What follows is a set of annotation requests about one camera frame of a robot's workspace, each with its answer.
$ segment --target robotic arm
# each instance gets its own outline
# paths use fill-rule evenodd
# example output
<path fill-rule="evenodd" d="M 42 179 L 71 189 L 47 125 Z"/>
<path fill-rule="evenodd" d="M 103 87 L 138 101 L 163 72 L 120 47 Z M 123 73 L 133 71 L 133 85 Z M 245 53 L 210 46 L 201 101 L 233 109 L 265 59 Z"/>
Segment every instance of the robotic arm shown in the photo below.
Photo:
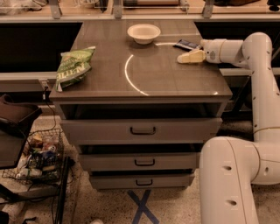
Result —
<path fill-rule="evenodd" d="M 203 146 L 201 223 L 257 224 L 251 184 L 280 183 L 280 92 L 271 69 L 271 40 L 257 32 L 244 41 L 202 40 L 201 45 L 203 51 L 180 55 L 178 62 L 204 59 L 250 69 L 254 127 L 254 142 L 217 136 Z"/>

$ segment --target drawer handle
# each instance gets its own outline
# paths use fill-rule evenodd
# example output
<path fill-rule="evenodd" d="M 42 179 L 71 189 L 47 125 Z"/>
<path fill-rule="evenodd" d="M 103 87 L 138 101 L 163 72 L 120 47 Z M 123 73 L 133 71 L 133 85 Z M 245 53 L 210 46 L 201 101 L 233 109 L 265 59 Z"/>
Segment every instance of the drawer handle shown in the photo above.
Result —
<path fill-rule="evenodd" d="M 153 166 L 156 163 L 156 161 L 155 161 L 154 158 L 152 159 L 151 163 L 149 163 L 149 162 L 141 162 L 141 161 L 138 162 L 137 159 L 135 159 L 134 163 L 137 166 Z"/>
<path fill-rule="evenodd" d="M 136 180 L 136 185 L 137 185 L 137 186 L 151 186 L 151 185 L 152 185 L 152 179 L 150 180 L 150 182 L 142 183 L 142 184 L 140 184 L 140 183 L 138 182 L 138 180 Z"/>
<path fill-rule="evenodd" d="M 146 135 L 146 136 L 151 136 L 156 134 L 156 127 L 153 127 L 151 131 L 146 131 L 146 130 L 134 130 L 133 127 L 130 127 L 130 133 L 132 135 Z"/>

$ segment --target cabinet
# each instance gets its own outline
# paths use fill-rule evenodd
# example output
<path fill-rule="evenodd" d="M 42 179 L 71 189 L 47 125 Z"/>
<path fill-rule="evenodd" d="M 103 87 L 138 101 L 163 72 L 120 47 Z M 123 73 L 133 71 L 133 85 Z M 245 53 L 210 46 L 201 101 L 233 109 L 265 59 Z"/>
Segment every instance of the cabinet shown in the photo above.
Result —
<path fill-rule="evenodd" d="M 149 45 L 128 37 L 149 23 Z M 95 46 L 85 80 L 50 98 L 96 189 L 189 186 L 200 146 L 215 136 L 232 93 L 216 65 L 179 64 L 180 39 L 199 43 L 188 20 L 85 21 L 73 49 Z"/>

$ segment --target speckled floor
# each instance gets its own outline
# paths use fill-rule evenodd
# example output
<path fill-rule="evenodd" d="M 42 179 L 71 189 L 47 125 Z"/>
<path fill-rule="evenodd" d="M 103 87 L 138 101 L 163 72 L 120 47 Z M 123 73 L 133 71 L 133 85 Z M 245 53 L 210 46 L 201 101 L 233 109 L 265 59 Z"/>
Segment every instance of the speckled floor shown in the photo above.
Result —
<path fill-rule="evenodd" d="M 60 119 L 55 117 L 59 128 Z M 44 108 L 44 114 L 35 121 L 33 129 L 45 130 L 53 125 L 52 113 Z M 249 127 L 247 122 L 241 124 L 243 130 Z M 68 177 L 63 223 L 88 224 L 101 219 L 104 224 L 200 224 L 199 170 L 187 188 L 96 191 L 88 181 L 88 174 L 81 169 L 75 148 L 65 138 L 64 144 L 65 155 L 76 163 Z M 14 192 L 26 191 L 29 187 L 7 178 L 0 178 L 0 181 Z M 253 185 L 253 191 L 260 223 L 278 224 L 280 185 Z M 52 206 L 55 216 L 56 200 L 26 201 L 15 223 L 22 224 L 26 218 L 37 217 L 27 223 L 52 224 Z"/>

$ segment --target countertop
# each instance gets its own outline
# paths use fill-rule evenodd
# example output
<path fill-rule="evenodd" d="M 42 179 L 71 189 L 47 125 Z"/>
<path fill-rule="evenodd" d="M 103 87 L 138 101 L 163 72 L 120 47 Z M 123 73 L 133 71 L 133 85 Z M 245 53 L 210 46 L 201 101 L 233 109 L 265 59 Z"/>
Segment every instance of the countertop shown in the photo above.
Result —
<path fill-rule="evenodd" d="M 139 45 L 127 30 L 147 23 L 161 34 L 149 45 Z M 52 90 L 53 101 L 106 101 L 147 98 L 230 98 L 231 91 L 218 67 L 207 62 L 179 64 L 185 53 L 173 47 L 180 39 L 199 44 L 201 36 L 191 20 L 85 21 L 73 50 L 95 46 L 92 69 L 86 78 L 62 93 Z"/>

